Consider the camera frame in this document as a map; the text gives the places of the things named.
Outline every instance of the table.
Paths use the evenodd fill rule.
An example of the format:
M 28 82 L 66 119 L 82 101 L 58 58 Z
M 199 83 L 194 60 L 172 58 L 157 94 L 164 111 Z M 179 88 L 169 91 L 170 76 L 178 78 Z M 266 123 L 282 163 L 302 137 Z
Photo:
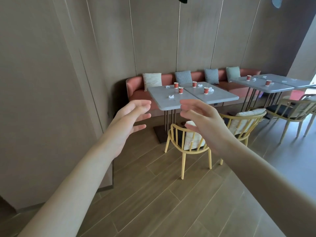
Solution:
M 171 110 L 171 124 L 176 123 L 176 109 L 180 109 L 180 100 L 197 99 L 185 89 L 183 89 L 182 94 L 179 94 L 178 88 L 175 88 L 174 85 L 169 86 L 170 88 L 166 88 L 166 86 L 147 88 L 147 91 L 156 102 L 158 108 L 165 112 L 164 125 L 154 126 L 154 131 L 160 143 L 167 142 L 169 131 L 169 111 Z
M 266 80 L 267 79 L 262 79 L 262 78 L 259 78 L 259 77 L 256 77 L 256 76 L 251 77 L 250 81 L 247 81 L 247 77 L 246 76 L 239 77 L 239 78 L 236 78 L 236 79 L 232 80 L 235 83 L 238 83 L 240 85 L 249 87 L 247 95 L 246 95 L 246 98 L 245 98 L 245 101 L 244 101 L 244 103 L 242 105 L 241 111 L 243 111 L 243 108 L 244 108 L 244 106 L 246 104 L 246 100 L 247 100 L 247 96 L 249 94 L 250 88 L 253 88 L 253 90 L 252 90 L 252 93 L 250 95 L 250 99 L 248 101 L 246 110 L 250 107 L 257 90 L 259 91 L 259 93 L 257 95 L 256 101 L 255 101 L 253 106 L 256 105 L 260 93 L 261 92 L 267 92 L 267 93 L 269 93 L 269 96 L 268 96 L 268 98 L 267 98 L 267 100 L 266 100 L 266 102 L 264 104 L 264 107 L 266 107 L 267 104 L 268 104 L 268 100 L 269 100 L 270 94 L 273 94 L 273 96 L 272 96 L 272 98 L 271 98 L 271 100 L 269 102 L 269 105 L 271 103 L 273 103 L 274 100 L 277 100 L 277 101 L 279 100 L 281 94 L 279 94 L 279 96 L 277 96 L 278 94 L 275 96 L 275 93 L 280 93 L 280 92 L 283 92 L 283 91 L 290 91 L 290 90 L 294 89 L 293 86 L 290 86 L 290 85 L 287 85 L 287 84 L 283 84 L 283 83 L 278 83 L 278 82 L 274 82 L 273 85 L 270 84 L 269 86 L 266 86 L 265 85 Z
M 239 96 L 204 81 L 198 82 L 196 87 L 192 87 L 192 83 L 182 84 L 181 86 L 190 94 L 194 95 L 196 98 L 200 99 L 204 103 L 207 103 L 208 105 L 239 99 Z M 204 94 L 204 87 L 212 87 L 214 91 Z
M 314 87 L 316 84 L 311 84 L 308 80 L 293 80 L 292 78 L 281 76 L 281 75 L 274 75 L 274 74 L 263 74 L 263 75 L 255 75 L 254 77 L 264 79 L 263 76 L 266 76 L 266 80 L 271 80 L 273 82 L 286 84 L 289 86 L 294 87 L 295 90 L 301 89 L 301 88 L 308 88 L 308 87 Z

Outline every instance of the wall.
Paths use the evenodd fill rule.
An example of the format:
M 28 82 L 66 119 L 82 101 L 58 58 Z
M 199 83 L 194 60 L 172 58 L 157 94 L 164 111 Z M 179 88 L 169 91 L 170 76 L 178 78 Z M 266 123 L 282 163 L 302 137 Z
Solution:
M 241 66 L 286 75 L 316 0 L 88 0 L 113 111 L 145 72 Z
M 312 80 L 316 74 L 316 16 L 294 59 L 288 77 Z
M 83 64 L 95 54 L 78 35 L 69 44 L 62 1 L 0 1 L 0 195 L 15 209 L 45 202 L 106 127 L 96 106 L 107 101 L 92 83 L 101 82 Z

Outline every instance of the wooden floor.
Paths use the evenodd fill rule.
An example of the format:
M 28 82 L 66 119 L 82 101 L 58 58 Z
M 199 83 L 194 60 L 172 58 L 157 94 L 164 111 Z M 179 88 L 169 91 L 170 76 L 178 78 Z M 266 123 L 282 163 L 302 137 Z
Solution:
M 225 113 L 228 108 L 240 106 L 218 110 Z M 316 199 L 316 158 L 310 156 L 316 152 L 311 151 L 316 126 L 303 137 L 309 118 L 298 139 L 298 124 L 291 123 L 281 145 L 277 143 L 285 122 L 267 125 L 264 120 L 253 131 L 249 147 Z M 115 159 L 114 189 L 95 195 L 77 236 L 284 236 L 230 168 L 219 165 L 218 156 L 212 155 L 209 170 L 207 152 L 187 155 L 181 180 L 181 152 L 170 143 L 164 153 L 165 145 L 152 129 L 163 124 L 163 117 L 144 123 L 147 128 L 132 134 Z M 16 215 L 0 207 L 0 236 L 16 236 L 36 211 Z

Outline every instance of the chair backrest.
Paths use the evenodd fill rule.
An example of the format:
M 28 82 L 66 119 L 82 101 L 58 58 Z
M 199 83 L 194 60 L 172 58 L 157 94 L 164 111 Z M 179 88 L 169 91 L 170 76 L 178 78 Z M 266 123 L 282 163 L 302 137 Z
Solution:
M 282 99 L 276 108 L 275 113 L 278 112 L 281 105 L 286 105 L 281 116 L 283 116 L 288 109 L 290 109 L 287 118 L 294 120 L 305 119 L 307 115 L 316 109 L 316 94 L 303 95 L 300 100 Z
M 267 112 L 264 111 L 261 114 L 252 116 L 228 116 L 223 114 L 220 114 L 220 116 L 223 120 L 224 118 L 228 119 L 227 128 L 232 132 L 233 135 L 239 134 L 237 139 L 244 139 L 250 135 L 252 130 L 258 125 L 258 123 L 266 114 Z M 234 123 L 235 128 L 231 128 L 232 122 L 236 122 Z
M 201 137 L 197 147 L 192 149 L 193 143 L 194 143 L 193 140 L 195 139 L 195 136 L 199 135 L 199 134 L 190 130 L 190 129 L 177 126 L 176 124 L 171 124 L 171 128 L 170 128 L 168 134 L 171 137 L 171 141 L 175 145 L 175 147 L 177 147 L 182 152 L 192 154 L 192 153 L 201 153 L 203 151 L 208 150 L 208 146 L 206 145 L 205 140 L 202 137 Z M 191 139 L 190 147 L 189 147 L 189 150 L 184 150 L 185 136 L 189 135 L 189 134 L 192 134 L 192 137 L 190 136 L 190 139 Z

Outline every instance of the pink sofa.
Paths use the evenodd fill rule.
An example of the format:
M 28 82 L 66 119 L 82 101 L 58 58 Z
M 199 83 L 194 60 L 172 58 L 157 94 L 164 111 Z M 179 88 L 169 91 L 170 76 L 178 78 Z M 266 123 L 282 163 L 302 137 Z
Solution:
M 259 75 L 261 71 L 254 69 L 240 69 L 240 76 L 247 75 Z M 192 81 L 205 81 L 204 71 L 195 71 L 191 72 Z M 219 84 L 216 85 L 219 88 L 222 88 L 226 91 L 229 91 L 235 95 L 239 96 L 240 101 L 243 102 L 247 95 L 248 87 L 239 85 L 234 82 L 227 82 L 226 70 L 220 69 L 218 70 L 218 79 Z M 173 74 L 162 74 L 161 82 L 163 86 L 172 85 L 175 82 L 175 77 Z M 151 108 L 150 110 L 158 109 L 155 101 L 152 100 L 149 92 L 144 91 L 144 81 L 143 76 L 135 76 L 126 80 L 126 88 L 127 88 L 127 96 L 129 101 L 131 100 L 151 100 Z

